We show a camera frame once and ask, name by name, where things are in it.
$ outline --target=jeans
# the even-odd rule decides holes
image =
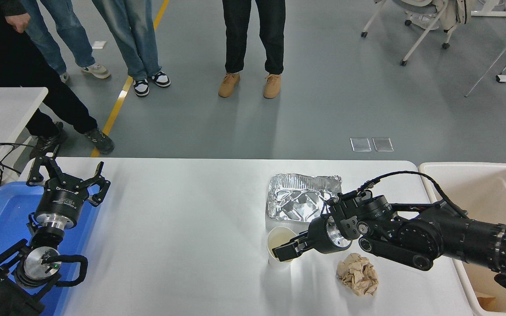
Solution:
[[[161,71],[151,16],[151,0],[93,0],[111,31],[128,75],[144,80]]]
[[[48,95],[42,102],[83,134],[97,128],[86,106],[48,66],[26,34],[19,34],[7,24],[0,9],[0,86],[45,86]],[[50,116],[37,110],[26,124],[34,136],[54,136],[58,129]]]
[[[22,6],[30,14],[29,26],[26,33],[42,52],[46,62],[58,74],[66,72],[66,63],[60,54],[60,47],[52,38],[40,14],[37,0],[21,0]],[[76,64],[80,67],[91,66],[95,63],[93,49],[87,38],[85,28],[74,13],[71,0],[40,0],[56,23],[58,35],[72,51]]]
[[[267,61],[265,70],[269,74],[279,75],[284,70],[285,51],[285,0],[255,0],[259,10],[259,37]],[[243,70],[243,59],[247,46],[247,28],[251,15],[251,0],[222,0],[224,6],[226,54],[226,72]]]

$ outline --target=sneaker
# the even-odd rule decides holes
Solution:
[[[154,74],[151,76],[151,80],[153,80],[153,83],[160,88],[167,88],[168,86],[171,86],[171,81],[169,81],[169,77],[164,72]]]
[[[136,92],[136,96],[143,98],[148,95],[149,87],[148,87],[147,79],[134,80],[133,86],[134,86],[134,92]]]
[[[54,152],[56,146],[66,141],[68,134],[64,130],[64,124],[62,122],[55,122],[54,124],[56,128],[58,128],[58,134],[51,137],[38,136],[36,145],[34,145],[33,150],[30,151],[30,159],[44,156],[47,152]]]
[[[227,98],[233,94],[233,88],[239,83],[241,77],[239,74],[231,74],[228,72],[225,74],[224,80],[220,84],[220,89],[218,90],[218,95],[222,98]]]
[[[95,128],[84,134],[101,154],[110,154],[114,150],[114,142],[100,129]]]
[[[92,74],[99,79],[108,78],[111,75],[105,66],[97,63],[94,63],[91,66],[81,67],[81,71]]]
[[[64,72],[60,75],[60,80],[62,80],[63,83],[68,82],[68,80],[70,80],[70,74],[68,74],[68,72]]]
[[[265,79],[267,80],[267,85],[265,86],[263,96],[267,99],[275,98],[281,91],[281,75],[269,74]]]

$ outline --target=trash bin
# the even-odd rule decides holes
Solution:
[[[488,162],[427,162],[419,171],[430,175],[450,200],[469,212],[471,219],[506,224],[506,164]],[[429,180],[423,178],[431,202],[440,200]],[[495,272],[454,260],[470,306],[478,316],[506,313],[506,289],[497,284]],[[489,297],[486,304],[483,299]]]

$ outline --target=black pants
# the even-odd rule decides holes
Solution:
[[[60,119],[71,124],[79,133],[97,127],[97,121],[89,115],[86,106],[48,66],[26,33],[19,34],[7,24],[1,10],[0,86],[45,86],[48,95],[43,102]],[[54,136],[58,133],[50,116],[40,110],[34,113],[26,128],[34,136]]]
[[[261,24],[259,37],[265,46],[265,70],[279,75],[284,70],[285,0],[255,0]],[[247,46],[247,27],[251,15],[251,0],[222,0],[225,20],[225,70],[240,72]]]

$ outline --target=person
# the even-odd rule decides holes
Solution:
[[[60,54],[58,43],[48,32],[37,0],[20,1],[30,15],[26,34],[38,47],[46,62],[60,75],[60,79],[67,82],[70,76],[66,71],[66,63]],[[93,58],[93,48],[87,38],[87,32],[74,13],[71,0],[40,0],[40,2],[54,19],[58,35],[72,51],[76,64],[81,68],[81,71],[92,74],[99,79],[108,78],[110,72],[105,66],[97,64],[95,58]]]
[[[86,106],[48,65],[30,38],[24,33],[30,16],[18,0],[0,0],[0,86],[45,86],[43,102],[74,130],[83,134],[101,154],[114,150],[114,142],[97,126]],[[36,110],[26,124],[37,136],[30,157],[53,151],[66,140],[64,124]]]
[[[286,7],[285,0],[255,0],[259,10],[259,37],[267,60],[265,70],[269,73],[263,96],[275,98],[281,91],[281,74],[284,70],[284,30]],[[251,15],[251,0],[222,0],[225,21],[225,70],[224,80],[220,84],[218,95],[227,98],[233,94],[235,85],[241,79],[243,59],[247,46],[247,27]]]
[[[148,80],[167,88],[171,81],[161,71],[157,56],[157,43],[151,17],[151,0],[93,0],[112,33],[128,75],[134,79],[134,92],[138,97],[149,94]]]

